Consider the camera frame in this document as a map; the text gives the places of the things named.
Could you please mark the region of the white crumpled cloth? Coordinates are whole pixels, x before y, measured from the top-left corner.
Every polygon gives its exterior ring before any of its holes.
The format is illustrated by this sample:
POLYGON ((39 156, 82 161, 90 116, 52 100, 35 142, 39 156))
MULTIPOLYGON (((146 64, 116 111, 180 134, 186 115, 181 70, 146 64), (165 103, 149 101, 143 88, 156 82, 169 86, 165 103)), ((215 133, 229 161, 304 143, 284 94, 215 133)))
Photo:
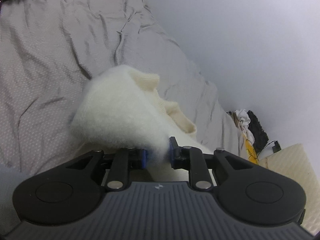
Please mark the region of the white crumpled cloth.
POLYGON ((245 109, 237 109, 234 112, 236 119, 238 120, 238 125, 241 131, 246 135, 246 137, 249 136, 249 124, 251 122, 250 117, 247 114, 247 111, 245 109))

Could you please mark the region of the yellow item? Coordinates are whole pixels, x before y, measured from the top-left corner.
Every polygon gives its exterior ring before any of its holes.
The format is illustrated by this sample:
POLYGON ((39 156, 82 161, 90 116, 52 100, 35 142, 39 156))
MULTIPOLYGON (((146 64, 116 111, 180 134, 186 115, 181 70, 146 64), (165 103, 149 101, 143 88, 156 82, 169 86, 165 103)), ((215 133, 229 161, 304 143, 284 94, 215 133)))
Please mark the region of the yellow item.
POLYGON ((246 148, 248 161, 258 165, 259 160, 258 160, 256 151, 248 139, 245 139, 245 148, 246 148))

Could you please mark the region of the cream quilted cushion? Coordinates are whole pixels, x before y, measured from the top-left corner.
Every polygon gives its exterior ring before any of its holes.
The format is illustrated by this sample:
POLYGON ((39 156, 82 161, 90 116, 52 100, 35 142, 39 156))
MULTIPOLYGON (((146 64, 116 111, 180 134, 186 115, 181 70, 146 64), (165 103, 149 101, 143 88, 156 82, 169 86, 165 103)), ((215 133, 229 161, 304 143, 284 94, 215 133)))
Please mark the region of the cream quilted cushion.
POLYGON ((259 160, 259 165, 296 181, 305 191, 306 205, 302 227, 319 233, 319 181, 302 144, 284 148, 259 160))

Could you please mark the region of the grey bed cover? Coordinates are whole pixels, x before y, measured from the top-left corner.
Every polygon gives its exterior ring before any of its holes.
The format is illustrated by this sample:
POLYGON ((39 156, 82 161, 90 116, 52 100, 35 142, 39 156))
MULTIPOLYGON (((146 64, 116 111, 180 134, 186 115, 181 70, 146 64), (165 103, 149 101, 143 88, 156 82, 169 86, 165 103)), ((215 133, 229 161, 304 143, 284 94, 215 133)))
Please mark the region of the grey bed cover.
POLYGON ((7 0, 1 8, 1 219, 15 187, 68 161, 82 142, 67 126, 85 84, 125 64, 160 77, 197 140, 246 156, 244 139, 206 80, 145 0, 7 0))

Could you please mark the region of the fluffy cream white sweater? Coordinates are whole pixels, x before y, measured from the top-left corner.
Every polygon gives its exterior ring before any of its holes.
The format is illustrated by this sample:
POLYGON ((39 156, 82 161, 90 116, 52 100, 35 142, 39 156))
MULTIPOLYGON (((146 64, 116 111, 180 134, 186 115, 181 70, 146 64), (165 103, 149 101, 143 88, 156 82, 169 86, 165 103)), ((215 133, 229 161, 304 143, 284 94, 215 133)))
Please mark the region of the fluffy cream white sweater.
POLYGON ((142 148, 149 152, 147 171, 156 181, 186 180, 185 170, 171 168, 169 139, 179 146, 212 150, 196 140, 197 128, 177 102, 157 92, 159 76, 121 65, 93 78, 86 85, 71 121, 76 138, 109 150, 142 148))

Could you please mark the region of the black fluffy garment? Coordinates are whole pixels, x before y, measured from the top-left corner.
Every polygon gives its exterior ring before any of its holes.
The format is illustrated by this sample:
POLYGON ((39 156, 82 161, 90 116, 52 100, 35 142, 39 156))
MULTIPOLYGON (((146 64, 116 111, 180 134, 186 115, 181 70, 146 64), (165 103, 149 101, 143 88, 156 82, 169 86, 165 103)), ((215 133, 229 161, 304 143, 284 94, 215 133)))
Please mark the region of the black fluffy garment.
POLYGON ((267 145, 269 138, 267 133, 263 130, 257 116, 251 110, 247 111, 247 114, 250 118, 248 129, 251 131, 254 137, 253 147, 255 152, 259 153, 267 145))

